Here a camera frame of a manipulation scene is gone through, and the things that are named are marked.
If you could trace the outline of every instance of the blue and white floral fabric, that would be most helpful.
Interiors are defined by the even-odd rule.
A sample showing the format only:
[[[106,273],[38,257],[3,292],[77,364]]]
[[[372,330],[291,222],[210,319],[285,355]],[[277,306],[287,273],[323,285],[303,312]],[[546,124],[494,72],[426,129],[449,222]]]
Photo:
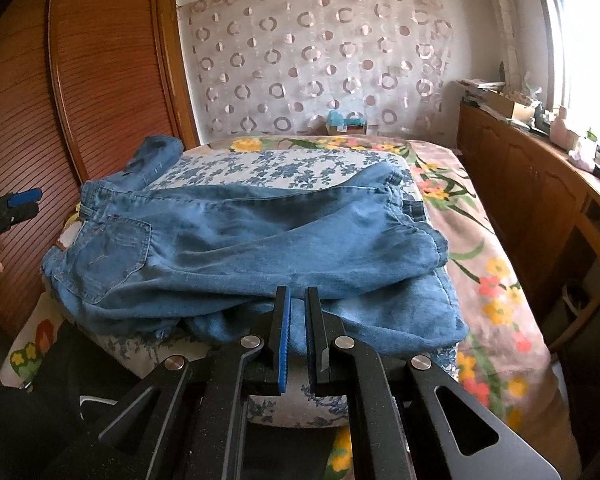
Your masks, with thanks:
[[[185,153],[152,189],[204,184],[247,184],[282,189],[321,189],[335,186],[361,169],[387,161],[403,174],[402,192],[412,200],[422,200],[405,160],[393,153],[339,150],[275,150],[245,153],[197,155]],[[119,362],[140,377],[169,355],[182,354],[190,360],[205,356],[208,346],[193,340],[184,331],[156,341],[148,338],[92,336]],[[456,373],[456,348],[431,353],[448,373]],[[315,397],[309,392],[306,362],[290,361],[287,394],[282,397],[251,397],[249,420],[274,426],[315,428],[345,424],[345,397]]]

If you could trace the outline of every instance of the window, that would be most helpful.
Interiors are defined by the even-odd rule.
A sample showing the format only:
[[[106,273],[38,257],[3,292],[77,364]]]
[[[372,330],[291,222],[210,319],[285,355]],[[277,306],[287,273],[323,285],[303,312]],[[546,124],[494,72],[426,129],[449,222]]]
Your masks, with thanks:
[[[550,29],[550,83],[554,83],[553,102],[547,107],[568,108],[576,131],[591,128],[600,143],[600,0],[542,3]]]

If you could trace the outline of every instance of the bed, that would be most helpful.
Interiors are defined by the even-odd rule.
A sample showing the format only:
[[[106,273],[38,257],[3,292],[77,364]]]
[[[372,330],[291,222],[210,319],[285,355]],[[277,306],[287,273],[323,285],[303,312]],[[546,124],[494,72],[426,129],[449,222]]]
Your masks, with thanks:
[[[375,136],[234,137],[185,152],[154,186],[241,182],[315,189],[337,184],[380,160],[409,170],[413,181],[404,184],[403,192],[422,197],[429,221],[449,242],[446,270],[470,332],[456,348],[434,350],[432,357],[563,478],[576,478],[578,451],[549,351],[472,183],[451,150]],[[61,305],[43,294],[0,370],[2,384],[18,387],[30,380],[63,319]],[[206,352],[205,344],[184,332],[160,342],[93,339],[138,376],[173,353],[199,358]],[[251,399],[250,420],[291,427],[346,424],[346,400],[312,396],[301,365],[292,364],[289,381],[292,394]],[[340,461],[331,466],[341,471],[349,465]]]

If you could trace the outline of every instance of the pink bottle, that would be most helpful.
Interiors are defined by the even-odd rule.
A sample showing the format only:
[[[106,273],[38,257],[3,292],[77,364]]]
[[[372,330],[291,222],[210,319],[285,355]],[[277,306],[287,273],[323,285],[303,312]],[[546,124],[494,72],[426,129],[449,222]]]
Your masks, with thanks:
[[[569,147],[569,131],[564,121],[567,118],[567,108],[561,106],[558,110],[558,116],[551,124],[549,130],[549,140],[557,146],[560,146],[564,150],[568,150]]]

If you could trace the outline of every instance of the blue denim pants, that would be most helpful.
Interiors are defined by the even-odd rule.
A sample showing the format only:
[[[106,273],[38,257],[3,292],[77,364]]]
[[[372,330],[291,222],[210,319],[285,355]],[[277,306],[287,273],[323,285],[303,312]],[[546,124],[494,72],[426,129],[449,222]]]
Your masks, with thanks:
[[[45,255],[55,293],[88,330],[162,336],[184,320],[200,340],[224,343],[247,333],[288,285],[299,352],[308,286],[347,333],[382,354],[466,335],[443,269],[446,240],[422,221],[421,203],[402,200],[390,164],[314,191],[146,189],[181,154],[179,140],[149,137],[124,171],[85,183],[80,234],[66,252]]]

